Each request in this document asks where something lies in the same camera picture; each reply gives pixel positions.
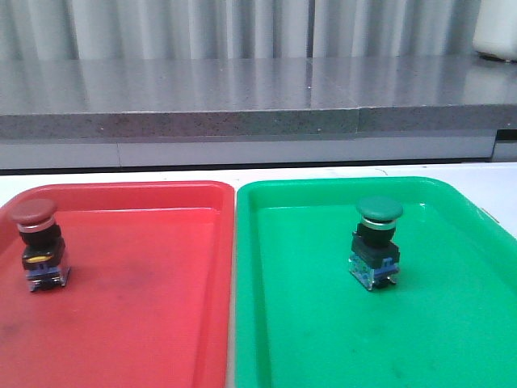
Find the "green tray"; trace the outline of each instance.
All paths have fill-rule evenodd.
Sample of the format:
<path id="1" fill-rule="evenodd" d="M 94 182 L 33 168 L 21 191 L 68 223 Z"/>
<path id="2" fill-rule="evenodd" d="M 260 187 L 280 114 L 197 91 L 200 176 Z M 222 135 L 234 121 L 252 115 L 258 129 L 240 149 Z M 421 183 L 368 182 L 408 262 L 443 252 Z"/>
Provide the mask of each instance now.
<path id="1" fill-rule="evenodd" d="M 370 195 L 405 210 L 399 283 L 372 292 L 347 266 Z M 517 386 L 517 242 L 451 186 L 259 182 L 237 203 L 237 388 Z"/>

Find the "speckled stone countertop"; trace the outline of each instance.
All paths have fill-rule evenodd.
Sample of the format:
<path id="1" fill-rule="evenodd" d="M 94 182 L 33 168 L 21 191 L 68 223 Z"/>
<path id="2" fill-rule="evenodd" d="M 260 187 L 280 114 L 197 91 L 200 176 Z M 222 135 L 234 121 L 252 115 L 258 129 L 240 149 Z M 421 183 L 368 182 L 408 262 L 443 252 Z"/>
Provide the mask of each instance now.
<path id="1" fill-rule="evenodd" d="M 517 65 L 477 56 L 0 62 L 0 140 L 493 133 Z"/>

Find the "white table surface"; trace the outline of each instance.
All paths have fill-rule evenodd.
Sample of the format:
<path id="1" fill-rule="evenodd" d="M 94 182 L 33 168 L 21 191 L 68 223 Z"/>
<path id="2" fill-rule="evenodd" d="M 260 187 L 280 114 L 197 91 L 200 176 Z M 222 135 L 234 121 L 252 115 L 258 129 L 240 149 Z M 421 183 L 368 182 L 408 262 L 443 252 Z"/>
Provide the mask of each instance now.
<path id="1" fill-rule="evenodd" d="M 484 209 L 517 238 L 517 162 L 461 163 L 447 165 L 319 167 L 223 171 L 160 171 L 102 174 L 6 175 L 0 176 L 0 205 L 16 194 L 45 184 L 217 180 L 236 190 L 246 183 L 270 179 L 346 178 L 361 176 L 425 176 L 451 184 Z M 233 388 L 234 295 L 229 328 L 228 378 Z"/>

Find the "red tray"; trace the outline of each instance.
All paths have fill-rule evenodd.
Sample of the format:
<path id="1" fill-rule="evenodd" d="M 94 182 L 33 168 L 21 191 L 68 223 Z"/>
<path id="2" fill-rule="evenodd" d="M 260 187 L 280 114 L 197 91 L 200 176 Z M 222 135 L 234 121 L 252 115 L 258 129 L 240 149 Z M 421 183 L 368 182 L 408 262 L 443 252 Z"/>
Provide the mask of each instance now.
<path id="1" fill-rule="evenodd" d="M 30 293 L 7 212 L 58 203 L 72 268 Z M 225 384 L 233 189 L 216 182 L 34 188 L 0 209 L 0 386 Z"/>

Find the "plastic tray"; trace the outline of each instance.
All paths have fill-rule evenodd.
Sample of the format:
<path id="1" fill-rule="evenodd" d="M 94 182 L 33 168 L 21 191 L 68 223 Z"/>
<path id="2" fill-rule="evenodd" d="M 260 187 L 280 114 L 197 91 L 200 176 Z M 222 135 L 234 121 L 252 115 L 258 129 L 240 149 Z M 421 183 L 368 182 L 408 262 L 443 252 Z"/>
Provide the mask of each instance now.
<path id="1" fill-rule="evenodd" d="M 356 201 L 405 214 L 397 285 L 349 272 Z M 237 194 L 239 388 L 514 387 L 517 242 L 423 178 L 252 183 Z"/>
<path id="2" fill-rule="evenodd" d="M 37 197 L 58 203 L 72 270 L 29 293 L 7 211 Z M 0 230 L 0 386 L 224 386 L 230 186 L 35 188 L 0 209 Z"/>

